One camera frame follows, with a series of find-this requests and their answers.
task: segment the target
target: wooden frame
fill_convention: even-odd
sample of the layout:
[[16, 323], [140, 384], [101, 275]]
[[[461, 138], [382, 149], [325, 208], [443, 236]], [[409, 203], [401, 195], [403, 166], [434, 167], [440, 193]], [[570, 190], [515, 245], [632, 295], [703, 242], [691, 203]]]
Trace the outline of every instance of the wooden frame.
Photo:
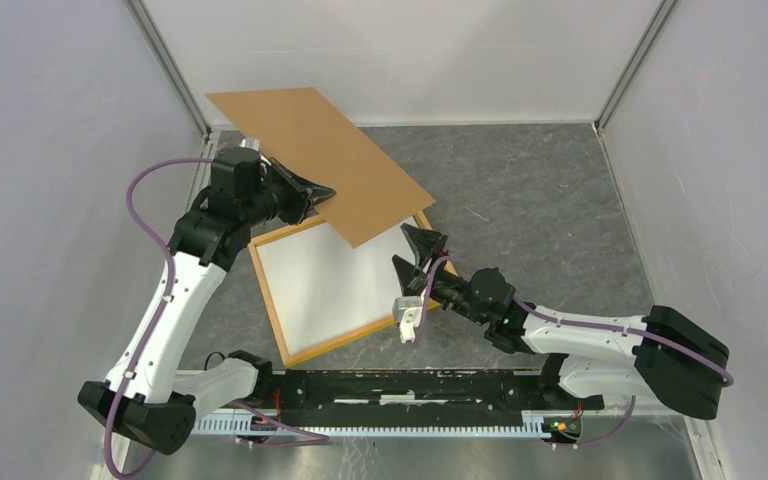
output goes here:
[[[416, 221], [417, 226], [420, 228], [431, 229], [431, 224], [428, 223], [428, 218], [424, 213], [417, 212], [413, 215], [413, 218]], [[278, 313], [275, 310], [275, 303], [273, 302], [272, 294], [269, 291], [269, 284], [266, 281], [266, 275], [264, 274], [263, 270], [263, 263], [260, 260], [260, 254], [258, 253], [257, 248], [276, 240], [280, 240], [289, 235], [313, 228], [317, 225], [322, 225], [323, 223], [325, 223], [325, 218], [317, 215], [315, 217], [308, 218], [299, 225], [288, 225], [286, 227], [282, 227], [272, 232], [260, 235], [256, 238], [253, 238], [249, 243], [249, 253], [252, 257], [252, 263], [254, 263], [254, 271], [257, 275], [257, 282], [260, 285], [261, 293], [263, 293], [263, 301], [266, 303], [266, 312], [269, 315], [269, 322], [272, 324], [272, 331], [275, 333], [275, 340], [278, 342], [278, 350], [281, 352], [281, 360], [287, 367], [292, 367], [293, 365], [304, 362], [305, 360], [310, 360], [317, 355], [321, 355], [325, 352], [334, 350], [335, 348], [342, 347], [349, 342], [382, 330], [395, 323], [392, 315], [384, 317], [368, 325], [364, 325], [363, 327], [356, 328], [350, 332], [344, 333], [343, 335], [335, 337], [322, 344], [315, 345], [294, 354], [290, 354], [289, 350], [287, 349], [287, 343], [284, 339], [284, 333], [281, 330], [281, 322], [278, 320]], [[451, 264], [446, 265], [446, 270], [454, 273]], [[432, 305], [430, 305], [429, 308], [433, 308], [435, 306], [436, 302], [432, 302]]]

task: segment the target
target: white cable carrier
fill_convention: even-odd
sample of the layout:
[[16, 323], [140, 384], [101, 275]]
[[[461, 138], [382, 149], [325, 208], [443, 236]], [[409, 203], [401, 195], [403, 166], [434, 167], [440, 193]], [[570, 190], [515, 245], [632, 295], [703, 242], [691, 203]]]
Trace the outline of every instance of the white cable carrier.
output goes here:
[[[274, 416], [275, 410], [264, 410]], [[543, 417], [523, 413], [522, 425], [489, 427], [305, 427], [302, 430], [329, 437], [445, 437], [445, 438], [550, 438], [541, 426]], [[273, 436], [297, 435], [275, 430], [266, 424], [254, 423], [254, 415], [245, 410], [220, 409], [204, 416], [193, 426], [192, 435]]]

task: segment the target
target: wall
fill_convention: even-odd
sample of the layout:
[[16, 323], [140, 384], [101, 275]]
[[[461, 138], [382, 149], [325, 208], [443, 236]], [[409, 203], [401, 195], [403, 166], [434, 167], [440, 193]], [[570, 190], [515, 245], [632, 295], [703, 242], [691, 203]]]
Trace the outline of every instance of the wall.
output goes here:
[[768, 2], [681, 2], [606, 143], [656, 301], [731, 348], [734, 478], [768, 478]]
[[[102, 429], [77, 404], [162, 269], [130, 179], [199, 136], [124, 2], [0, 1], [0, 478], [86, 478]], [[171, 231], [192, 171], [137, 208]]]
[[145, 0], [207, 93], [314, 86], [360, 124], [590, 121], [658, 0]]

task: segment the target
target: brown cardboard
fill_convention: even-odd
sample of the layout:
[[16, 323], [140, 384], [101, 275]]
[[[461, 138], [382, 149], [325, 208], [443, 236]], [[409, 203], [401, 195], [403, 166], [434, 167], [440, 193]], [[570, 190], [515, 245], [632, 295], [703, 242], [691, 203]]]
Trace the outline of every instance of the brown cardboard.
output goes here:
[[314, 88], [213, 93], [211, 102], [260, 149], [336, 190], [317, 207], [352, 247], [434, 199]]

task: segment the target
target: gray floor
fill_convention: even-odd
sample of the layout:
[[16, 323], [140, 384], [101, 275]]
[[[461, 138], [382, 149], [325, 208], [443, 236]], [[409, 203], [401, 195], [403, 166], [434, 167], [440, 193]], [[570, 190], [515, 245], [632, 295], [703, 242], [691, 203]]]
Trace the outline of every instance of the gray floor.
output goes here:
[[[436, 198], [426, 210], [452, 253], [500, 266], [529, 301], [568, 312], [645, 313], [652, 303], [605, 159], [589, 125], [389, 127], [364, 130]], [[238, 144], [224, 133], [220, 147]], [[258, 233], [275, 228], [267, 225]], [[505, 355], [483, 330], [440, 310], [424, 343], [385, 329], [297, 368], [540, 367]], [[244, 349], [281, 365], [243, 252], [202, 315], [181, 361], [199, 369], [214, 350]], [[615, 418], [586, 418], [595, 438]], [[158, 456], [142, 478], [693, 479], [680, 417], [635, 417], [603, 446], [552, 452], [542, 442], [487, 439], [336, 439], [329, 446], [249, 451], [228, 438], [194, 437]]]
[[[437, 200], [426, 214], [449, 235], [452, 253], [501, 267], [521, 298], [567, 312], [648, 312], [652, 300], [640, 260], [589, 125], [364, 132]], [[219, 148], [241, 139], [238, 132], [223, 133]], [[435, 309], [417, 348], [399, 343], [391, 327], [297, 368], [542, 365], [540, 357], [506, 355], [482, 335], [481, 327]], [[201, 368], [208, 353], [236, 349], [281, 365], [248, 251], [205, 308], [181, 368]]]

